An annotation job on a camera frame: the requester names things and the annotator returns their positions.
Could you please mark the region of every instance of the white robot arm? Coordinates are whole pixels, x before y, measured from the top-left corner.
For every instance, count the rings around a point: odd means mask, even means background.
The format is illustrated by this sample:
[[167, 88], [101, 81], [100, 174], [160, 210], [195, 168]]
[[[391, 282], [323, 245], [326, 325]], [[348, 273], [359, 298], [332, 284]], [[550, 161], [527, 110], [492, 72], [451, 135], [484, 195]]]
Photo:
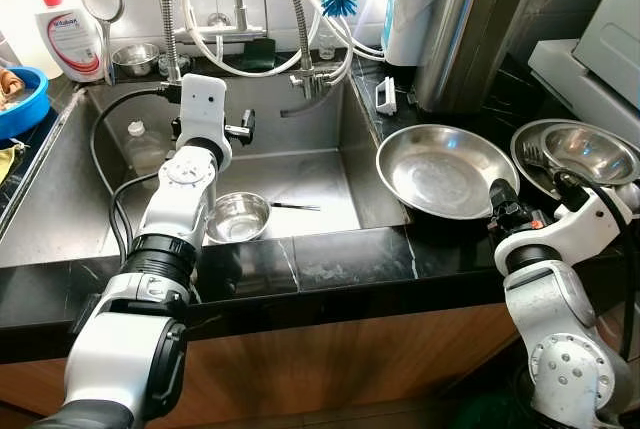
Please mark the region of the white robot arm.
[[[628, 207], [605, 191], [628, 224]], [[508, 183], [496, 181], [493, 229], [520, 229], [507, 231], [495, 262], [506, 276], [507, 308], [527, 347], [533, 409], [557, 427], [619, 428], [617, 415], [632, 393], [630, 369], [598, 335], [595, 313], [571, 267], [601, 252], [619, 229], [603, 201], [590, 190], [586, 196], [574, 211], [561, 206], [558, 221], [545, 226], [535, 217], [527, 222]]]
[[227, 137], [244, 143], [253, 134], [252, 114], [245, 127], [225, 126], [225, 92], [220, 79], [184, 76], [177, 152], [160, 168], [126, 262], [71, 349], [63, 407], [33, 429], [138, 429], [177, 403], [189, 278], [218, 172], [231, 161]]

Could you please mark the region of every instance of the bottle label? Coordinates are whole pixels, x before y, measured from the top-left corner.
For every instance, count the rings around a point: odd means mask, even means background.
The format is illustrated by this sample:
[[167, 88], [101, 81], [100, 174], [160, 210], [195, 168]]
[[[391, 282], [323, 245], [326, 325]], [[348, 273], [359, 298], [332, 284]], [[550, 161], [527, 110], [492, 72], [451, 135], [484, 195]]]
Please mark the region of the bottle label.
[[73, 70], [84, 75], [98, 72], [100, 58], [93, 49], [91, 35], [73, 12], [51, 19], [47, 35], [58, 57]]
[[384, 26], [382, 27], [382, 48], [386, 51], [389, 47], [391, 37], [391, 27], [393, 26], [393, 7], [396, 0], [387, 0], [387, 10], [384, 16]]

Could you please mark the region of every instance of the marble countertop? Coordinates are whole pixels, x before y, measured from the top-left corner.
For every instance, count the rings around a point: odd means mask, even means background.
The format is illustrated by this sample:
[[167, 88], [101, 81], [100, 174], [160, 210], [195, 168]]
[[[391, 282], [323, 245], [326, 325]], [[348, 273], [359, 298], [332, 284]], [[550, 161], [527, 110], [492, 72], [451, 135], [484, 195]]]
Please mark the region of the marble countertop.
[[[427, 115], [408, 103], [400, 84], [397, 114], [379, 115], [373, 90], [388, 71], [359, 58], [352, 67], [379, 141], [409, 125], [438, 122], [472, 130], [504, 150], [529, 120], [571, 117], [559, 104], [548, 104], [541, 88], [508, 64], [479, 114]], [[521, 194], [545, 210], [554, 207], [525, 181]], [[197, 283], [202, 304], [189, 307], [189, 337], [503, 301], [486, 220], [411, 215], [414, 222], [403, 226], [205, 247]], [[64, 357], [73, 342], [68, 329], [85, 298], [101, 292], [117, 270], [117, 257], [0, 269], [0, 363]], [[607, 307], [622, 294], [623, 271], [615, 247], [582, 264], [580, 274], [596, 307]]]

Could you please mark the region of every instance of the stainless steel sink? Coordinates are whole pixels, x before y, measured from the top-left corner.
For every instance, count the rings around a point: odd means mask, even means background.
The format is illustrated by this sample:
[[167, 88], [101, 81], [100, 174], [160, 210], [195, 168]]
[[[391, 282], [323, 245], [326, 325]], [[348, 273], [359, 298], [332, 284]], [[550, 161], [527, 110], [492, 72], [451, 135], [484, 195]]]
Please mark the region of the stainless steel sink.
[[[217, 194], [250, 191], [273, 202], [316, 205], [320, 211], [273, 208], [263, 238], [320, 234], [402, 224], [403, 206], [380, 182], [374, 141], [351, 81], [326, 100], [295, 117], [280, 111], [305, 100], [287, 76], [228, 79], [227, 121], [239, 123], [245, 109], [256, 110], [251, 145], [233, 142], [233, 162], [220, 174]], [[0, 240], [0, 267], [117, 253], [107, 222], [108, 195], [88, 151], [90, 127], [116, 97], [154, 83], [87, 88], [26, 192]], [[179, 107], [155, 96], [127, 101], [107, 119], [97, 139], [98, 157], [114, 187], [132, 177], [123, 157], [126, 127], [142, 119], [171, 148], [170, 121]], [[124, 196], [137, 225], [153, 193], [142, 186]]]

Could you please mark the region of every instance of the green sponge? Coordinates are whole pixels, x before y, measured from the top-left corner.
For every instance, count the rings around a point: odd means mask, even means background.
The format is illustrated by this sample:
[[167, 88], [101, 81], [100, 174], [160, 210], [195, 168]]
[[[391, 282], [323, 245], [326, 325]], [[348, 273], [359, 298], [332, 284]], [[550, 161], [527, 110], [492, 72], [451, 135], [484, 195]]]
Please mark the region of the green sponge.
[[245, 42], [242, 54], [242, 69], [250, 72], [264, 72], [276, 65], [275, 39], [256, 39]]

